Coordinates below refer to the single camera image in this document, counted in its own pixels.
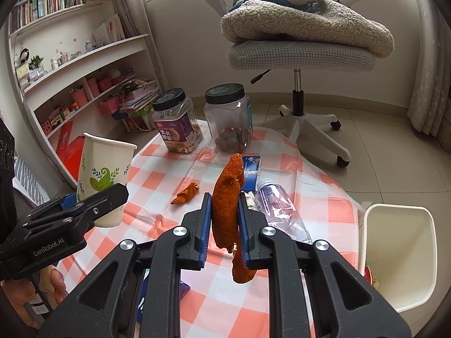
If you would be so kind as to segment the left hand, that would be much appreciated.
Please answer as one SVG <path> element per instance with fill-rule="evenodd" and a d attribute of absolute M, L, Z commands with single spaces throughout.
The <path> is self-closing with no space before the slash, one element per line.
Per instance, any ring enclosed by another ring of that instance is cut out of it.
<path fill-rule="evenodd" d="M 33 284 L 28 279 L 9 279 L 4 280 L 1 287 L 23 322 L 38 330 L 38 322 L 25 308 L 25 304 L 30 303 L 36 295 Z M 44 292 L 52 308 L 56 308 L 68 295 L 63 275 L 55 266 L 47 266 L 41 270 L 39 289 Z"/>

